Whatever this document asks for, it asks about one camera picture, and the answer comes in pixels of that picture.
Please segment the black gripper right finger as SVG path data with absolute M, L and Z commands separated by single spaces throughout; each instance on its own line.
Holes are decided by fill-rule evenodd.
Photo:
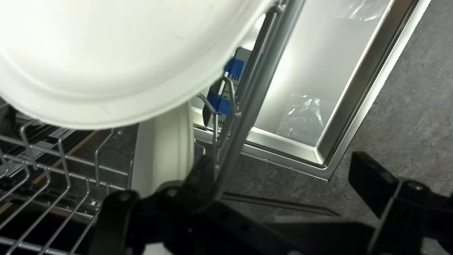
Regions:
M 348 183 L 379 218 L 369 255 L 422 255 L 425 238 L 453 254 L 453 197 L 426 184 L 395 177 L 365 152 L 354 152 Z

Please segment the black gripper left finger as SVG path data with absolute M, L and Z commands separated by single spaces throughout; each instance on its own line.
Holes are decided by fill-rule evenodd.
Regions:
M 183 182 L 166 182 L 149 197 L 136 190 L 108 196 L 93 227 L 89 255 L 144 255 L 161 245 L 171 255 L 217 255 L 222 245 L 201 216 L 200 182 L 212 170 L 198 160 Z

